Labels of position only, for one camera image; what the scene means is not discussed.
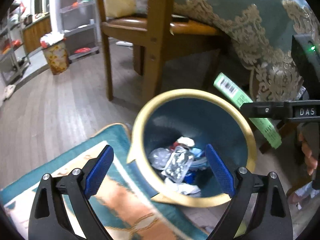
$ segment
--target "slipper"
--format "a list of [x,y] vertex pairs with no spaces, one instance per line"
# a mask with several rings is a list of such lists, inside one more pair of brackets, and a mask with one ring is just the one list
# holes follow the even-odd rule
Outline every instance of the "slipper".
[[7,86],[7,87],[4,89],[3,98],[4,98],[4,99],[9,99],[9,98],[12,96],[12,94],[13,94],[13,92],[14,92],[15,89],[16,89],[16,85],[9,85],[9,86]]

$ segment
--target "red item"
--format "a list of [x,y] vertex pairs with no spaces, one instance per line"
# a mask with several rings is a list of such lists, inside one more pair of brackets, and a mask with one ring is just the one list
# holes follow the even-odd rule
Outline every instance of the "red item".
[[47,43],[45,43],[45,41],[41,41],[40,44],[41,44],[41,47],[44,49],[48,47],[48,45],[47,45]]
[[75,53],[88,52],[90,50],[91,50],[90,48],[81,48],[81,49],[77,49]]
[[20,10],[21,10],[21,14],[23,14],[24,11],[26,10],[26,7],[23,5],[23,2],[20,3]]
[[181,143],[178,143],[178,142],[174,142],[172,146],[170,146],[169,148],[171,150],[174,150],[177,146],[181,145]]
[[78,2],[74,2],[74,3],[72,4],[72,7],[75,8],[75,7],[77,7],[78,5],[79,5]]
[[18,47],[18,46],[21,45],[21,41],[15,40],[15,41],[12,41],[11,44],[12,44],[12,46],[14,46],[14,47]]

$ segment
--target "trash can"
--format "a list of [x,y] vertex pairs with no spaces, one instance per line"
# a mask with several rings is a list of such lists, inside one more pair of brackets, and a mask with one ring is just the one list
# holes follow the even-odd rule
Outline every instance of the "trash can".
[[211,143],[220,155],[254,171],[256,143],[244,117],[228,102],[210,93],[179,89],[150,100],[139,112],[132,129],[127,163],[151,200],[189,207],[212,207],[230,200],[212,171],[198,180],[201,197],[170,190],[150,165],[147,156],[172,145],[180,136],[192,138],[199,149]]
[[42,48],[42,51],[53,75],[60,74],[68,68],[69,57],[64,40]]

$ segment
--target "countertop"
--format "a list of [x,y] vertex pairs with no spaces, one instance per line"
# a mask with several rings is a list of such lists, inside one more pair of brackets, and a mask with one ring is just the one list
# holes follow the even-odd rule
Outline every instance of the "countertop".
[[37,22],[41,21],[41,20],[44,20],[46,18],[50,17],[50,13],[38,18],[38,19],[34,19],[34,16],[32,16],[32,19],[33,19],[33,22],[31,24],[29,24],[28,26],[25,26],[23,28],[23,30],[27,29],[27,28],[30,28],[32,25],[36,24]]

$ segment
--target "shelf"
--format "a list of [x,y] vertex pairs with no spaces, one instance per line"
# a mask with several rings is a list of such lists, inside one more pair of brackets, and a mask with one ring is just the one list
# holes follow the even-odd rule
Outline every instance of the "shelf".
[[[19,25],[20,25],[20,23],[16,23],[16,24],[12,25],[10,27],[10,31],[12,31],[14,28],[18,27]],[[3,35],[6,35],[7,32],[8,32],[8,27],[7,26],[2,28],[2,30],[0,31],[0,37],[3,36]]]
[[89,30],[89,29],[93,29],[95,27],[95,24],[88,24],[87,26],[84,26],[82,28],[75,28],[69,32],[66,32],[64,33],[64,36],[65,37],[68,37],[68,36],[71,36],[73,34],[76,34],[76,33],[80,33],[80,32],[83,32],[83,31],[86,31],[86,30]]
[[20,47],[23,46],[23,43],[20,44],[20,46],[16,47],[16,48],[11,48],[9,49],[5,54],[1,54],[0,55],[0,62],[4,61],[9,55],[11,55],[13,52],[15,52],[17,49],[19,49]]
[[[23,72],[29,65],[28,61],[25,61],[23,65],[20,67],[21,72]],[[10,84],[15,78],[21,76],[19,71],[10,71],[10,72],[3,72],[3,76],[6,79],[6,83]]]
[[97,50],[99,50],[99,47],[93,47],[93,48],[90,49],[90,51],[87,51],[87,52],[74,53],[74,54],[69,56],[69,59],[70,60],[74,60],[76,58],[79,58],[79,57],[85,56],[87,54],[93,53],[93,52],[95,52]]
[[74,7],[74,6],[70,5],[70,6],[61,8],[60,9],[60,13],[66,13],[66,12],[69,12],[69,11],[72,11],[72,10],[75,10],[75,9],[79,9],[81,7],[85,7],[85,6],[88,6],[88,5],[93,5],[93,4],[95,4],[95,0],[91,0],[89,2],[80,3],[77,7]]

